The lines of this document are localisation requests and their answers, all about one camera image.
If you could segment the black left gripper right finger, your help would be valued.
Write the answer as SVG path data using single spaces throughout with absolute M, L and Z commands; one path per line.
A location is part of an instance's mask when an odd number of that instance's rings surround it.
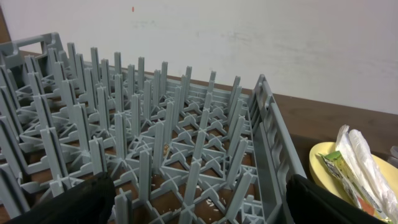
M 289 179 L 286 188 L 286 201 L 296 224 L 384 223 L 299 174 Z

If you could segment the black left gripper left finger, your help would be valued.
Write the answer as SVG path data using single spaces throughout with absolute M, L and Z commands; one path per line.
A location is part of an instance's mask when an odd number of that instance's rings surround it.
M 108 174 L 96 174 L 48 202 L 12 218 L 8 224 L 71 224 L 108 222 L 115 186 Z

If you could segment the grey plastic dishwasher rack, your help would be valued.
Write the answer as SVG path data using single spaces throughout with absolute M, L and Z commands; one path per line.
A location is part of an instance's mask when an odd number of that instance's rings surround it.
M 247 96 L 114 62 L 57 33 L 1 45 L 3 223 L 96 174 L 115 186 L 107 223 L 293 222 L 304 171 L 264 76 Z

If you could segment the yellow round plate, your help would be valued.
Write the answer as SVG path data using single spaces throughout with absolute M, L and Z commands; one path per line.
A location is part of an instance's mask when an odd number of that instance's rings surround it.
M 314 145 L 310 150 L 309 154 L 310 173 L 314 181 L 317 183 L 317 185 L 328 190 L 329 192 L 341 198 L 345 202 L 348 202 L 354 208 L 358 208 L 349 198 L 348 194 L 345 192 L 341 182 L 329 173 L 329 170 L 327 169 L 324 161 L 319 156 L 319 154 L 327 155 L 334 151 L 335 151 L 334 142 L 321 142 Z

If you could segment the white napkin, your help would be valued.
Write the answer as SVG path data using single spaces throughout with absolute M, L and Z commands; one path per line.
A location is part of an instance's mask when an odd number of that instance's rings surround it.
M 396 194 L 374 160 L 362 133 L 343 125 L 338 131 L 335 150 L 343 156 L 353 173 L 354 183 L 362 198 L 380 218 L 397 223 Z

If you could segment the green snack wrapper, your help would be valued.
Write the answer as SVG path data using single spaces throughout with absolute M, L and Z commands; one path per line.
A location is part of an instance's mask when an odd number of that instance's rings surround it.
M 392 223 L 392 220 L 376 203 L 374 197 L 370 196 L 369 192 L 360 184 L 340 151 L 327 155 L 319 154 L 319 156 L 324 161 L 329 173 L 341 182 L 345 192 L 358 208 L 381 221 Z

